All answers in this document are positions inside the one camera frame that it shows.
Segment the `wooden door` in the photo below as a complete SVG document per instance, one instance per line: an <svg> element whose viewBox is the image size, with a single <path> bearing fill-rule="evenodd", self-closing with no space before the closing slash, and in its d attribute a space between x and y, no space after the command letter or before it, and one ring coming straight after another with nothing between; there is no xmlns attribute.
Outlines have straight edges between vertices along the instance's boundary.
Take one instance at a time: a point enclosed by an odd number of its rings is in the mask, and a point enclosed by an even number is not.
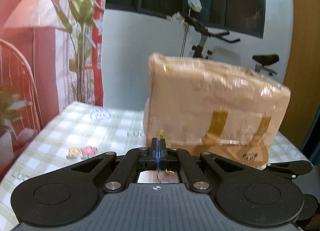
<svg viewBox="0 0 320 231"><path fill-rule="evenodd" d="M319 108L319 0L293 0L284 85L291 90L291 99L280 132L301 148Z"/></svg>

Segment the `metal pole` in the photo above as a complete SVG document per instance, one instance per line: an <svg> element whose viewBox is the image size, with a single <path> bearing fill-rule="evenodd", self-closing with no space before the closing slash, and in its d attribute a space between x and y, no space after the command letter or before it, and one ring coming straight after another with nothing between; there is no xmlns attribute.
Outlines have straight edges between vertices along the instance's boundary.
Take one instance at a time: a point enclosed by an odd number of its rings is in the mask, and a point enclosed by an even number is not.
<svg viewBox="0 0 320 231"><path fill-rule="evenodd" d="M189 30L189 23L185 22L184 23L184 37L183 37L180 57L183 57L183 54L184 54L184 49L185 49L185 44L186 44L186 40L187 40L188 30Z"/></svg>

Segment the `pink printed backdrop curtain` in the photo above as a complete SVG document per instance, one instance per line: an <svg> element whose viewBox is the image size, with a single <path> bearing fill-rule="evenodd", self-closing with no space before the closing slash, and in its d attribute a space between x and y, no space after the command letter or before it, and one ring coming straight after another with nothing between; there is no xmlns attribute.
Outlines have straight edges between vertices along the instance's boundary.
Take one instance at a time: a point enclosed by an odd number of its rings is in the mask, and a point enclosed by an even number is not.
<svg viewBox="0 0 320 231"><path fill-rule="evenodd" d="M74 101L102 105L105 0L1 0L1 175Z"/></svg>

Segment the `white plastic bag on pole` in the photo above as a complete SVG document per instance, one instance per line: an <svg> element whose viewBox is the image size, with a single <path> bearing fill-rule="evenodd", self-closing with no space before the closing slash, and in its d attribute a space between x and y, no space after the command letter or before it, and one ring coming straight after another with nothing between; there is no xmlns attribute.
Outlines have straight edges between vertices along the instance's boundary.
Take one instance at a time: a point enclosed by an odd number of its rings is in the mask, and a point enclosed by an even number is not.
<svg viewBox="0 0 320 231"><path fill-rule="evenodd" d="M202 4L200 0L187 0L188 7L190 10L200 13L202 10Z"/></svg>

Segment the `checked Lucky tablecloth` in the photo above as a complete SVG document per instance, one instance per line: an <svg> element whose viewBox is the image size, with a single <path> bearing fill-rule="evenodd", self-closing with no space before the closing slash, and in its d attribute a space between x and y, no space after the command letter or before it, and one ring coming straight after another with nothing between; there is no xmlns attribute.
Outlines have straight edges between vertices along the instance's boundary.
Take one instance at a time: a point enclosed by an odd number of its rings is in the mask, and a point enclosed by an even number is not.
<svg viewBox="0 0 320 231"><path fill-rule="evenodd" d="M30 178L78 163L103 152L125 154L145 145L141 111L106 109L74 102L49 122L30 142L1 181L1 230L18 230L18 221L10 199L13 190ZM91 224L94 230L228 230L220 217L208 213L207 206L192 202L177 216L175 208L167 209L159 220L143 222L137 213L121 220L105 213Z"/></svg>

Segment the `white crumpled cloth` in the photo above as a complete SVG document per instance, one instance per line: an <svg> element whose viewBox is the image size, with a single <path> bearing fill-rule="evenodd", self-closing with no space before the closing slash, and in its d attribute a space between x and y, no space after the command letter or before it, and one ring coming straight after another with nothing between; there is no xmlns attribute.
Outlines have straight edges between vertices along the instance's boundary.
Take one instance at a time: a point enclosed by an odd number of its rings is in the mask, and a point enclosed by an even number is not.
<svg viewBox="0 0 320 231"><path fill-rule="evenodd" d="M185 18L179 11L174 13L172 16L167 15L166 18L169 21L177 21L179 23L185 24Z"/></svg>

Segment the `cardboard box with plastic liner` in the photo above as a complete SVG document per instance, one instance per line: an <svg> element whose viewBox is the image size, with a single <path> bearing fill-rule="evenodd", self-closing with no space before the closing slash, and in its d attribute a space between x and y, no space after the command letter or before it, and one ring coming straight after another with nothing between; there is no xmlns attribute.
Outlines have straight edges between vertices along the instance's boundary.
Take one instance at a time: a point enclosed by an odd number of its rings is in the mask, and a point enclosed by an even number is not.
<svg viewBox="0 0 320 231"><path fill-rule="evenodd" d="M285 116L290 90L250 69L205 59L149 57L146 144L163 137L171 148L262 168Z"/></svg>

